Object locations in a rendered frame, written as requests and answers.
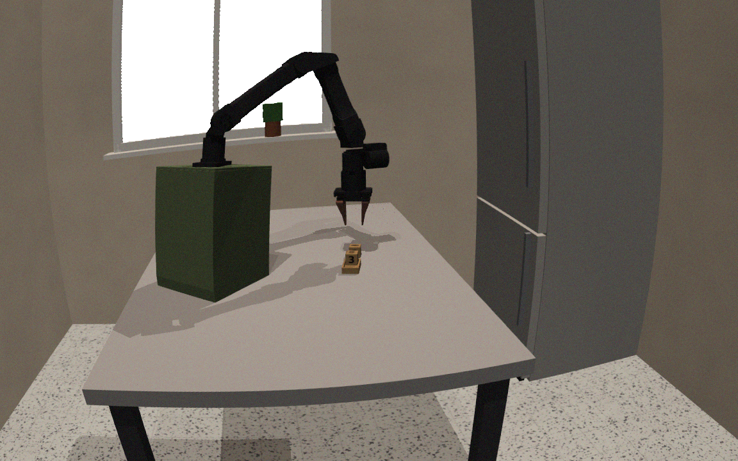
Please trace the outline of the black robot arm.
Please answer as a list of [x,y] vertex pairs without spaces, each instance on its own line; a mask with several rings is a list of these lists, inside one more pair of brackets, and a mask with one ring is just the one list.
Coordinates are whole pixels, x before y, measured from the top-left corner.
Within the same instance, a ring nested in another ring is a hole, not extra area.
[[[390,161],[387,144],[363,143],[366,136],[365,127],[352,107],[336,61],[339,61],[339,58],[334,53],[301,52],[291,56],[262,81],[224,105],[211,117],[210,127],[206,137],[203,138],[201,163],[192,163],[192,167],[232,165],[232,161],[226,161],[224,158],[226,145],[224,133],[237,126],[242,122],[242,118],[289,83],[313,71],[331,109],[340,148],[365,148],[346,150],[342,154],[342,170],[354,175],[354,172],[363,170],[363,167],[386,168]],[[342,170],[341,190],[343,190]],[[366,170],[363,170],[363,188],[366,189]]]

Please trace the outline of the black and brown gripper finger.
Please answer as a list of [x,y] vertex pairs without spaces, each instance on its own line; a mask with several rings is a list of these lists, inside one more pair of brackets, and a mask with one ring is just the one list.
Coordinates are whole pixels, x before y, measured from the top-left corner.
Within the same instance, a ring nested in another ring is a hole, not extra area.
[[367,210],[367,206],[369,205],[369,202],[361,202],[361,225],[363,225],[364,223],[365,213]]
[[342,200],[337,200],[336,205],[338,206],[340,213],[342,215],[343,221],[345,222],[345,225],[346,225],[347,224],[346,202]]

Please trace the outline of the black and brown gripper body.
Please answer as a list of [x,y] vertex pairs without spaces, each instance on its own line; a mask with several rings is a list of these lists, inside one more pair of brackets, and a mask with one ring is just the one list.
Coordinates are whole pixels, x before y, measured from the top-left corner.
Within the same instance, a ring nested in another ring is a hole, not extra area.
[[372,196],[372,188],[363,188],[363,170],[350,172],[343,170],[343,190],[336,188],[334,197],[344,202],[369,202]]

